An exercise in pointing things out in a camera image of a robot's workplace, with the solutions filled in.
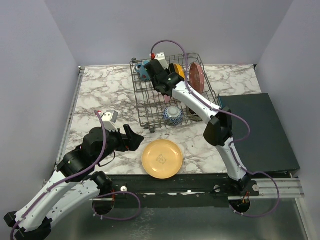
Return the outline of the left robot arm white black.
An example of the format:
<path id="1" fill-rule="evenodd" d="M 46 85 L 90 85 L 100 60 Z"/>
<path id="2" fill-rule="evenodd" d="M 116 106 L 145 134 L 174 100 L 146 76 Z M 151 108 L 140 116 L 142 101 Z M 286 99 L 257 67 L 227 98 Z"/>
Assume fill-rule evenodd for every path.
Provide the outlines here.
<path id="1" fill-rule="evenodd" d="M 123 128 L 125 133 L 104 126 L 91 129 L 82 144 L 64 156 L 37 195 L 21 210 L 4 216 L 10 239 L 44 240 L 55 223 L 85 201 L 113 197 L 112 180 L 95 167 L 116 152 L 136 151 L 144 140 L 128 124 Z"/>

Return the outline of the grey wire dish rack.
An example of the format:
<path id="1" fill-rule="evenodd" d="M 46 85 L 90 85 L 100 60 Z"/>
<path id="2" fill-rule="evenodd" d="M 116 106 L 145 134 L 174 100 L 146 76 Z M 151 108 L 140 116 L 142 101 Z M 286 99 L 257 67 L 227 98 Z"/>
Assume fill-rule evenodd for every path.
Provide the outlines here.
<path id="1" fill-rule="evenodd" d="M 165 57 L 168 64 L 179 64 L 186 69 L 186 61 L 183 54 L 168 55 Z M 165 108 L 175 106 L 182 110 L 183 120 L 181 125 L 188 125 L 195 123 L 188 117 L 187 106 L 177 99 L 171 98 L 169 103 L 165 103 L 164 96 L 154 90 L 151 81 L 142 81 L 139 79 L 139 74 L 135 71 L 135 65 L 142 63 L 144 60 L 148 59 L 136 59 L 132 58 L 130 62 L 131 78 L 134 88 L 134 95 L 136 100 L 136 108 L 138 111 L 138 118 L 140 126 L 147 130 L 149 129 L 151 133 L 155 132 L 156 128 L 161 128 L 169 126 L 165 123 L 163 119 L 163 112 Z M 187 53 L 188 70 L 190 70 L 190 65 L 195 62 L 200 64 L 204 73 L 204 92 L 201 94 L 208 101 L 221 105 L 218 96 L 213 90 L 211 83 L 208 79 L 206 69 L 202 59 L 197 53 Z"/>

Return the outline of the plain pink plate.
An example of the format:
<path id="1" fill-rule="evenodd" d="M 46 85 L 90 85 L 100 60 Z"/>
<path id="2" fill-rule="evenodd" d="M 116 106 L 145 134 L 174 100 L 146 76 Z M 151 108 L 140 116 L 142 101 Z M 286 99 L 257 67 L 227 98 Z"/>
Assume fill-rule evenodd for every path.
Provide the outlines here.
<path id="1" fill-rule="evenodd" d="M 170 96 L 166 96 L 166 95 L 163 98 L 165 103 L 169 103 L 172 99 Z"/>

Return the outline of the pink dotted plate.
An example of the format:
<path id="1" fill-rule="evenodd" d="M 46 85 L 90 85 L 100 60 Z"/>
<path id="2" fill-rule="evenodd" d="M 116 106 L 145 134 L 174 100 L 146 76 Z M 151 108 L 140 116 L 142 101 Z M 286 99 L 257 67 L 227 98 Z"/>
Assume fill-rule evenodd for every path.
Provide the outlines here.
<path id="1" fill-rule="evenodd" d="M 189 84 L 199 94 L 204 92 L 205 76 L 202 67 L 197 62 L 190 65 Z"/>

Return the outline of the dark brown patterned bowl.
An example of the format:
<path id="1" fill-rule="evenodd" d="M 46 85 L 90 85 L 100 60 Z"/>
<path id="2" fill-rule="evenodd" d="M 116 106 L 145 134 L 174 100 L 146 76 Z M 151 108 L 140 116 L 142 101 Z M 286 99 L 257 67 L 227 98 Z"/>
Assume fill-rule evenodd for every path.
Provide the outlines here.
<path id="1" fill-rule="evenodd" d="M 194 122 L 202 122 L 203 120 L 189 107 L 187 108 L 188 118 Z"/>

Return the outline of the tan bear print plate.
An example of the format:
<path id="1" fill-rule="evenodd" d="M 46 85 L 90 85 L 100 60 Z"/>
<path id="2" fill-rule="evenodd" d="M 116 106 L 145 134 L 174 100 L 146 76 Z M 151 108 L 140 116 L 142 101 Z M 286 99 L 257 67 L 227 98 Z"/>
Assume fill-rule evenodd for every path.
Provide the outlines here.
<path id="1" fill-rule="evenodd" d="M 157 139 L 144 148 L 141 162 L 150 176 L 163 180 L 180 171 L 184 156 L 176 143 L 168 139 Z"/>

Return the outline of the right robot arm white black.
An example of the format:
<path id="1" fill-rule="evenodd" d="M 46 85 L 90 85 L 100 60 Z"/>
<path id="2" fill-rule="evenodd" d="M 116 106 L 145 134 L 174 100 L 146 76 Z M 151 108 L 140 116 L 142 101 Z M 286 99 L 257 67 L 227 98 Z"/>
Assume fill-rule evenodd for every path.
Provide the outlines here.
<path id="1" fill-rule="evenodd" d="M 236 115 L 231 113 L 228 107 L 220 108 L 207 100 L 189 85 L 186 78 L 175 71 L 169 73 L 158 60 L 151 60 L 144 68 L 155 91 L 182 102 L 206 124 L 203 137 L 208 144 L 218 150 L 231 182 L 230 191 L 236 196 L 247 192 L 252 177 L 235 147 L 232 117 L 235 118 Z"/>

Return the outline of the blue mug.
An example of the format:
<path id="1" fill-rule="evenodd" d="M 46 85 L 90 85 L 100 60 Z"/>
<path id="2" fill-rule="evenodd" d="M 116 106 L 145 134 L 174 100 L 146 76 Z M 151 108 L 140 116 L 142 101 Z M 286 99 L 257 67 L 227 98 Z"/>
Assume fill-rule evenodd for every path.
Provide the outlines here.
<path id="1" fill-rule="evenodd" d="M 144 82 L 150 81 L 150 76 L 145 68 L 145 65 L 148 64 L 149 60 L 143 60 L 142 63 L 139 63 L 134 66 L 134 70 L 138 73 L 139 79 Z"/>

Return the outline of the red blue patterned bowl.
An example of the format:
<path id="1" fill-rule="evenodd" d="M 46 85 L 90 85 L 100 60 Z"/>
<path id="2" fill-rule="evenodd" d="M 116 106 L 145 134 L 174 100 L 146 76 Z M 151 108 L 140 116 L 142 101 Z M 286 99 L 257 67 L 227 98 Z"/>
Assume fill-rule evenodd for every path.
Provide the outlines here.
<path id="1" fill-rule="evenodd" d="M 183 112 L 176 106 L 166 107 L 163 111 L 163 119 L 169 126 L 178 126 L 183 122 Z"/>

